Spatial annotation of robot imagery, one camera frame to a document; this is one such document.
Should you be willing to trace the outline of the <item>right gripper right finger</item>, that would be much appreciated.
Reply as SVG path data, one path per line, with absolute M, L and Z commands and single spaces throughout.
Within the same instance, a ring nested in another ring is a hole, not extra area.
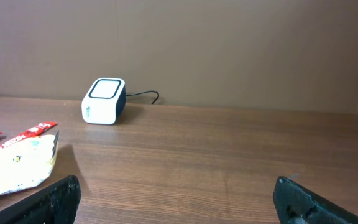
M 273 203 L 281 224 L 358 224 L 358 216 L 291 179 L 278 177 Z

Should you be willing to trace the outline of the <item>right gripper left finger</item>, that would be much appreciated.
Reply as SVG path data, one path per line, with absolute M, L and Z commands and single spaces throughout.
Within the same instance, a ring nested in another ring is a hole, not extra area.
M 77 176 L 69 175 L 0 211 L 0 224 L 73 224 L 81 200 Z

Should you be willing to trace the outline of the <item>yellow snack bag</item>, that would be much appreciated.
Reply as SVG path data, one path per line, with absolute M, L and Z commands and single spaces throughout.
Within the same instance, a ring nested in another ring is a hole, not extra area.
M 59 134 L 46 134 L 0 147 L 0 195 L 40 185 L 52 173 Z

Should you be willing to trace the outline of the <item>red coffee stick sachet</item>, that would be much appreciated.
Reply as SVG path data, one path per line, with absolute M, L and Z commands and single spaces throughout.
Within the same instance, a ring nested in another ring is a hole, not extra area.
M 5 149 L 17 142 L 23 141 L 27 138 L 40 136 L 44 132 L 48 131 L 49 129 L 55 127 L 58 123 L 54 121 L 44 121 L 43 123 L 39 123 L 38 125 L 35 125 L 34 127 L 24 131 L 23 133 L 18 134 L 14 138 L 5 141 L 0 145 L 0 149 Z

